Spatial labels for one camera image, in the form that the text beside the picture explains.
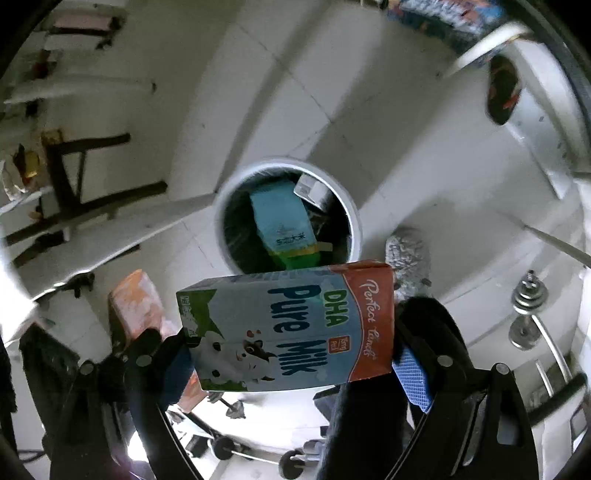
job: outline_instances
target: black pants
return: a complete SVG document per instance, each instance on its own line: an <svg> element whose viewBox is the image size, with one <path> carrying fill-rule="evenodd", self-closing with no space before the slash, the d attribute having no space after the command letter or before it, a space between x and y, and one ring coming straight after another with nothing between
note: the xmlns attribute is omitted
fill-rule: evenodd
<svg viewBox="0 0 591 480"><path fill-rule="evenodd" d="M460 330L437 300L410 299L397 311L398 320L436 355L472 366ZM402 454L407 405L393 372L341 385L317 480L384 480ZM420 417L420 410L413 417Z"/></svg>

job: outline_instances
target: cartoon cow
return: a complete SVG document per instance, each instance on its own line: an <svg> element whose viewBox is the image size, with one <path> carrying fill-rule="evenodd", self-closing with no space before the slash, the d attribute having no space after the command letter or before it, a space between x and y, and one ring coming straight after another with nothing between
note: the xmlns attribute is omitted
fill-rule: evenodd
<svg viewBox="0 0 591 480"><path fill-rule="evenodd" d="M246 335L254 337L250 330ZM209 330L192 352L199 378L207 378L216 385L274 380L277 356L263 350L262 340L227 343L220 334Z"/></svg>

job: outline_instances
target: red label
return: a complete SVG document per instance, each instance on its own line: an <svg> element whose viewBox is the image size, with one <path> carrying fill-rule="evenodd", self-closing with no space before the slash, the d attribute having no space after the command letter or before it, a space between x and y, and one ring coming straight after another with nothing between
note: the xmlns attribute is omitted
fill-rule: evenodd
<svg viewBox="0 0 591 480"><path fill-rule="evenodd" d="M349 264L340 270L359 308L363 341L349 381L392 371L394 349L394 272L377 262Z"/></svg>
<svg viewBox="0 0 591 480"><path fill-rule="evenodd" d="M349 335L329 338L329 353L342 353L349 350L351 350L351 337Z"/></svg>

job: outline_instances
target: shoe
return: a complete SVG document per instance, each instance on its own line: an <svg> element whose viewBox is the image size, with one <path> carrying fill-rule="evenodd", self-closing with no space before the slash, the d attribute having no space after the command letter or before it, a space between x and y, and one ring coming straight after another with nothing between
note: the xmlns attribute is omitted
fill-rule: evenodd
<svg viewBox="0 0 591 480"><path fill-rule="evenodd" d="M419 230L399 227L386 240L386 263L394 269L394 302L411 297L430 297L431 272L429 249Z"/></svg>

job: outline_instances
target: trash can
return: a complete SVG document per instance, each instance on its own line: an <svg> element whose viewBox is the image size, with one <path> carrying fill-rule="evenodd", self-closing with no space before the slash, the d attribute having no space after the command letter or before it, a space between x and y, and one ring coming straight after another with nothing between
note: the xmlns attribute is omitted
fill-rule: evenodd
<svg viewBox="0 0 591 480"><path fill-rule="evenodd" d="M260 161L236 172L220 189L216 199L215 229L222 257L235 274L278 270L260 239L254 219L250 192L259 186L289 179L297 183L308 174L324 183L334 194L330 217L332 252L324 254L320 265L359 260L362 232L357 207L350 194L332 176L313 165L290 158Z"/></svg>

